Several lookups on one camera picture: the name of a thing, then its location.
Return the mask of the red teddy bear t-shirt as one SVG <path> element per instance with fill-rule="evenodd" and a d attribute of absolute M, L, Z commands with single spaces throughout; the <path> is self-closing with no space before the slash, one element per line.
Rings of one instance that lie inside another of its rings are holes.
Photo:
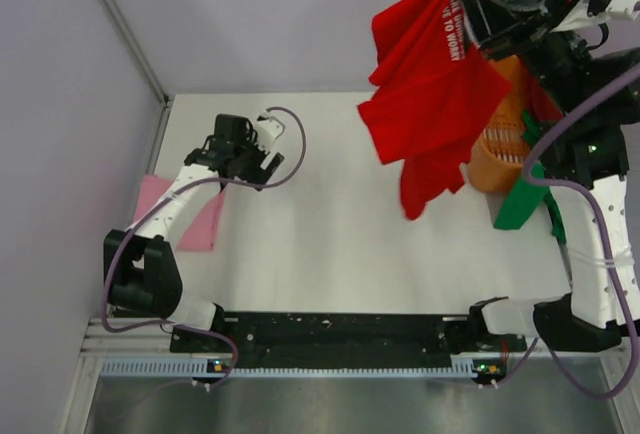
<path fill-rule="evenodd" d="M 359 105 L 382 164 L 401 162 L 406 219 L 464 185 L 460 166 L 511 90 L 470 40 L 460 0 L 400 0 L 371 28 L 376 91 Z"/>

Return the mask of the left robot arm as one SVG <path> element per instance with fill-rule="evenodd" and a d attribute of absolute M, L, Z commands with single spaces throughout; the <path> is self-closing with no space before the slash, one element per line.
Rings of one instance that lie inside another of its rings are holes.
<path fill-rule="evenodd" d="M 201 211 L 224 188 L 243 181 L 261 189 L 284 160 L 275 151 L 285 126 L 275 116 L 256 120 L 220 114 L 202 146 L 184 159 L 176 179 L 127 230 L 103 244 L 104 301 L 122 309 L 192 328 L 205 350 L 226 341 L 219 307 L 186 291 L 175 251 Z"/>

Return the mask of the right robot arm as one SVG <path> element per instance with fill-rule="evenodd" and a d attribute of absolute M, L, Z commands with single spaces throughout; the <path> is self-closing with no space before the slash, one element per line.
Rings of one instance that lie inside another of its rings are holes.
<path fill-rule="evenodd" d="M 630 171 L 623 129 L 639 120 L 639 52 L 595 55 L 580 34 L 633 20 L 639 0 L 460 0 L 491 60 L 518 58 L 534 82 L 540 138 L 523 174 L 559 208 L 571 287 L 536 301 L 523 323 L 548 347 L 601 352 L 639 342 L 639 287 L 626 220 Z M 534 167 L 544 174 L 537 178 Z"/>

